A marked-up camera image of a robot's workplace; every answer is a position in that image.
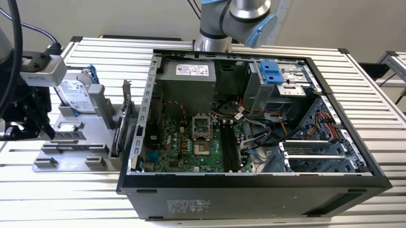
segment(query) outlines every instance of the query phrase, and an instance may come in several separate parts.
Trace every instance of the cable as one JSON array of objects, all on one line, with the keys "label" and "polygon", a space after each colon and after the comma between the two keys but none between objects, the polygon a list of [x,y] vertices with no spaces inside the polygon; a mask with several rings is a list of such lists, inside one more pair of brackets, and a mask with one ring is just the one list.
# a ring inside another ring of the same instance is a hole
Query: cable
[{"label": "cable", "polygon": [[[0,8],[0,13],[9,18],[9,20],[14,20],[14,17],[5,11],[5,9]],[[43,34],[46,37],[49,37],[54,43],[59,43],[55,36],[47,32],[46,30],[41,29],[39,27],[34,26],[34,25],[30,25],[25,22],[22,22],[22,26],[39,32],[41,34]]]},{"label": "cable", "polygon": [[395,103],[396,105],[399,105],[399,103],[401,102],[403,98],[404,98],[404,96],[401,95],[400,98],[397,99],[396,103]]},{"label": "cable", "polygon": [[197,10],[196,10],[196,8],[194,8],[193,4],[192,4],[192,0],[189,0],[189,3],[190,3],[190,7],[192,7],[193,11],[194,11],[194,12],[196,12],[196,14],[197,14],[197,17],[198,17],[198,18],[200,18],[200,20],[201,20],[201,16],[200,16],[200,14],[198,14],[198,12],[197,12]]},{"label": "cable", "polygon": [[169,104],[169,103],[177,104],[181,107],[182,112],[184,112],[184,122],[185,122],[185,124],[188,124],[188,122],[186,122],[186,112],[185,112],[185,108],[184,108],[182,104],[180,104],[178,101],[168,101],[168,102],[165,102],[165,105]]},{"label": "cable", "polygon": [[[306,136],[306,138],[309,138],[318,129],[318,116],[320,115],[322,116],[322,119],[332,118],[328,113],[321,113],[320,112],[320,113],[316,114],[316,124],[314,124],[314,126],[312,128],[312,131],[310,131],[309,135]],[[338,134],[334,130],[333,125],[330,123],[325,123],[325,124],[326,124],[326,127],[328,127],[329,131],[330,131],[330,135],[332,135],[333,139],[338,139]]]},{"label": "cable", "polygon": [[198,8],[198,11],[202,13],[202,10],[201,10],[201,8],[200,8],[200,6],[198,6],[197,0],[193,0],[193,2],[196,3],[196,6],[197,6],[197,8]]},{"label": "cable", "polygon": [[389,79],[392,79],[396,76],[396,74],[393,74],[392,76],[389,76],[389,78],[381,83],[380,87],[389,81]]},{"label": "cable", "polygon": [[23,27],[22,27],[22,19],[21,12],[17,0],[9,0],[9,5],[13,13],[13,29],[14,29],[14,57],[13,57],[13,74],[11,80],[9,81],[7,89],[5,96],[0,102],[0,117],[6,112],[7,106],[10,104],[10,99],[14,96],[15,88],[18,85],[18,81],[21,78],[21,69],[22,69],[22,61],[23,61]]},{"label": "cable", "polygon": [[258,146],[256,146],[256,147],[253,147],[253,148],[250,148],[250,149],[244,149],[242,151],[250,151],[250,150],[254,150],[254,149],[257,149],[257,148],[260,148],[260,147],[273,147],[273,146],[277,146],[277,145],[280,144],[280,142],[282,142],[282,141],[290,139],[290,138],[294,136],[294,134],[297,134],[298,131],[302,131],[302,132],[304,132],[304,135],[308,135],[308,130],[306,130],[306,128],[298,127],[293,132],[290,132],[286,136],[284,136],[278,141],[272,142],[272,143],[260,144]]},{"label": "cable", "polygon": [[[242,105],[242,98],[240,98],[240,106],[244,107]],[[285,128],[285,124],[284,124],[284,118],[282,118],[282,111],[265,111],[265,113],[278,113],[280,114],[280,122],[285,131],[285,134],[288,134],[286,128]]]}]

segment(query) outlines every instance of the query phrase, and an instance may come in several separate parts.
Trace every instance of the label sticker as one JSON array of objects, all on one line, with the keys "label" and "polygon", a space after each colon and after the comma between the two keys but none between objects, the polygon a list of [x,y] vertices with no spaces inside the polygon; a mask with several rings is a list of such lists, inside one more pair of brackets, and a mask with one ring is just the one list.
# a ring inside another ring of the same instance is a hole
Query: label sticker
[{"label": "label sticker", "polygon": [[238,114],[234,116],[234,118],[236,118],[237,120],[240,120],[242,117],[244,117],[244,114],[242,114],[242,113],[238,113]]},{"label": "label sticker", "polygon": [[240,113],[242,113],[245,111],[244,107],[240,107]]},{"label": "label sticker", "polygon": [[94,112],[90,95],[85,84],[77,80],[65,80],[61,84],[63,95],[70,106],[79,112]]},{"label": "label sticker", "polygon": [[209,76],[209,65],[177,65],[177,75]]},{"label": "label sticker", "polygon": [[168,199],[168,209],[172,213],[206,213],[210,199]]}]

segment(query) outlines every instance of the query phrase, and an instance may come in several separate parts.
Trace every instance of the black cable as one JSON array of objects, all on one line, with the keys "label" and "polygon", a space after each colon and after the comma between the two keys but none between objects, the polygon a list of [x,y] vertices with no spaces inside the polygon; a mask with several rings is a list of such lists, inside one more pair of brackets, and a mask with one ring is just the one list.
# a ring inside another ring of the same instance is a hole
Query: black cable
[{"label": "black cable", "polygon": [[198,14],[198,12],[197,12],[197,10],[196,10],[196,8],[194,8],[193,4],[192,4],[192,0],[189,0],[189,3],[190,3],[190,7],[192,7],[193,11],[194,11],[194,12],[196,12],[196,14],[197,14],[197,17],[198,17],[198,18],[200,18],[200,20],[201,20],[201,16],[200,16],[200,14]]},{"label": "black cable", "polygon": [[197,8],[198,8],[198,11],[202,13],[202,10],[201,10],[201,8],[200,8],[200,6],[198,6],[197,0],[193,0],[193,2],[196,3],[196,6],[197,6]]},{"label": "black cable", "polygon": [[276,142],[272,142],[272,143],[264,143],[264,144],[260,144],[258,146],[250,148],[250,149],[244,149],[244,151],[249,151],[249,150],[254,150],[260,147],[273,147],[273,146],[277,146],[280,144],[280,142],[290,139],[293,137],[294,134],[297,134],[298,131],[302,131],[305,135],[308,135],[308,130],[306,128],[304,127],[298,127],[293,132],[290,132],[286,136],[284,136],[278,141]]},{"label": "black cable", "polygon": [[14,29],[14,57],[13,57],[13,74],[11,80],[9,81],[5,96],[0,102],[0,117],[6,112],[10,100],[14,97],[15,88],[21,78],[21,69],[23,61],[23,26],[21,19],[21,12],[17,0],[9,0],[9,5],[13,14],[13,29]]},{"label": "black cable", "polygon": [[[14,20],[14,17],[2,8],[0,8],[0,13],[7,17],[9,20]],[[47,32],[46,30],[43,30],[39,27],[37,27],[34,25],[30,25],[25,22],[22,22],[22,26],[34,30],[34,31],[37,31],[37,32],[39,32],[41,34],[43,34],[46,37],[49,37],[53,40],[53,43],[59,43],[55,36],[50,32]]]},{"label": "black cable", "polygon": [[404,96],[401,95],[400,98],[397,99],[397,101],[395,102],[396,105],[399,105],[399,103],[401,102]]},{"label": "black cable", "polygon": [[389,76],[389,78],[381,83],[380,87],[389,81],[389,79],[392,79],[396,76],[396,74],[393,74],[392,76]]}]

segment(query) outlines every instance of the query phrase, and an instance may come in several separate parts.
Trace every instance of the metal workbench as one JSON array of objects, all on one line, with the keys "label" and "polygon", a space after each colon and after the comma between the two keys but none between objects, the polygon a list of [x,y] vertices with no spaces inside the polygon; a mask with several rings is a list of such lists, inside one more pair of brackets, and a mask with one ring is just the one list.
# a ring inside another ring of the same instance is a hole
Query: metal workbench
[{"label": "metal workbench", "polygon": [[[192,42],[83,38],[63,53],[74,67],[94,64],[106,97],[123,102],[123,80],[133,81],[133,100],[141,103],[153,49],[192,49]],[[236,53],[312,57],[332,86],[351,121],[395,186],[340,216],[308,219],[253,219],[146,222],[125,196],[117,195],[118,172],[34,173],[31,164],[45,142],[9,142],[0,153],[0,221],[15,227],[406,227],[406,117],[372,81],[351,54],[341,49],[234,45]],[[53,95],[51,121],[59,98]]]}]

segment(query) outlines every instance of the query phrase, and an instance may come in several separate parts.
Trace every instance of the orange wire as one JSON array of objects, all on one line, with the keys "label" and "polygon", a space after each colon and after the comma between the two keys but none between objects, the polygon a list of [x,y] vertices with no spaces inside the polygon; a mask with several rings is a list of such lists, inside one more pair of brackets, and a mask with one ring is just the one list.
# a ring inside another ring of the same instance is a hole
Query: orange wire
[{"label": "orange wire", "polygon": [[330,126],[329,129],[332,131],[330,133],[332,133],[333,138],[338,139],[340,137],[338,137],[338,134],[337,134],[337,131],[336,131],[333,125],[329,123],[328,126]]},{"label": "orange wire", "polygon": [[284,119],[282,119],[282,111],[265,111],[265,113],[278,113],[278,114],[280,114],[281,125],[282,125],[282,128],[284,128],[285,134],[288,134],[288,130],[286,130],[286,128],[285,128]]}]

